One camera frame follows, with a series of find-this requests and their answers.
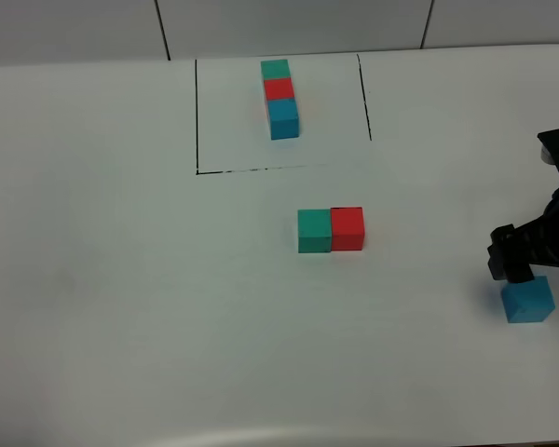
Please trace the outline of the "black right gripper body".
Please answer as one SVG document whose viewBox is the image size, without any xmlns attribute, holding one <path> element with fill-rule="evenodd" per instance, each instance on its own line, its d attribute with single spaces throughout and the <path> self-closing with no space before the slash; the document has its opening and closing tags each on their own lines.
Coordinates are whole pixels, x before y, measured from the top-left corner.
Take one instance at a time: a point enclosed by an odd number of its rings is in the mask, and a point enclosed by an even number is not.
<svg viewBox="0 0 559 447">
<path fill-rule="evenodd" d="M 543 214 L 515 229 L 514 236 L 523 262 L 559 267 L 559 188 Z"/>
</svg>

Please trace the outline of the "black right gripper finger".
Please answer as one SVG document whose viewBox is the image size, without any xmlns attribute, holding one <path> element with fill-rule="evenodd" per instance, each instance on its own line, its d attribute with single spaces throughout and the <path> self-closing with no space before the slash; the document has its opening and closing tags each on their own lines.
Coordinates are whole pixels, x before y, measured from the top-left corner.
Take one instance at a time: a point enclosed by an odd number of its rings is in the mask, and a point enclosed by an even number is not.
<svg viewBox="0 0 559 447">
<path fill-rule="evenodd" d="M 533 280 L 534 274 L 526 260 L 523 242 L 512 224 L 496 228 L 490 235 L 487 262 L 493 280 L 519 284 Z"/>
</svg>

